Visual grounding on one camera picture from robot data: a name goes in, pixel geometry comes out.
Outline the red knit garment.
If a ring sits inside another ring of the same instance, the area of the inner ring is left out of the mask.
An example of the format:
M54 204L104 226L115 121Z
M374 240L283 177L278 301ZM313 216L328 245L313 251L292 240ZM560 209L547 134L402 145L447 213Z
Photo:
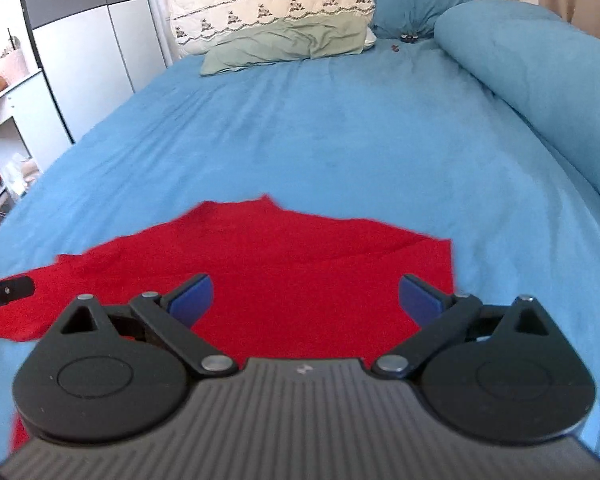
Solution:
M208 274L210 309L194 332L238 362L359 358L371 363L417 330L400 278L454 288L449 240L365 219L280 208L270 198L205 202L181 218L32 271L33 296L0 307L0 338L35 340L74 297L123 304Z

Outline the green pillow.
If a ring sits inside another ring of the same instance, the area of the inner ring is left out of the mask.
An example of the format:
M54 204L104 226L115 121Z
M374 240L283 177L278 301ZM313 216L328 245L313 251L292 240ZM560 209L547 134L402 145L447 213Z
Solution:
M233 32L204 56L200 74L238 72L252 66L361 54L376 35L361 15L315 15Z

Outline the white wardrobe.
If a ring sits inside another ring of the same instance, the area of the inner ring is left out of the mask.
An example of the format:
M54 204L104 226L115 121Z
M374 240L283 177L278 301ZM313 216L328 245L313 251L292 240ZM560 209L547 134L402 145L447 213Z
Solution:
M166 69L150 0L21 0L33 50L79 141Z

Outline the blue bed sheet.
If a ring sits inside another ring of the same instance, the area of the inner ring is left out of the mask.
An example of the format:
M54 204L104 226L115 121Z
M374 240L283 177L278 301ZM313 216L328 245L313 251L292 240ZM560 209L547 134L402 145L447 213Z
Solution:
M60 156L0 226L0 278L261 195L453 243L457 285L537 296L597 387L600 196L433 41L205 77L184 58Z

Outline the dark teal pillow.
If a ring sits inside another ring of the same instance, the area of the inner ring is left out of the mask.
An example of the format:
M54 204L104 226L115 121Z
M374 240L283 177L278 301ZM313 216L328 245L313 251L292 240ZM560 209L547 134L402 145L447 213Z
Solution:
M381 39L430 38L440 16L472 0L373 0L370 29Z

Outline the rolled blue duvet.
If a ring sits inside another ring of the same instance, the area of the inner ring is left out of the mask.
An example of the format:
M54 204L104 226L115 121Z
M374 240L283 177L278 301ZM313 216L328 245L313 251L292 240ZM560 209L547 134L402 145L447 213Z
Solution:
M474 0L434 39L502 98L600 194L600 40L531 3Z

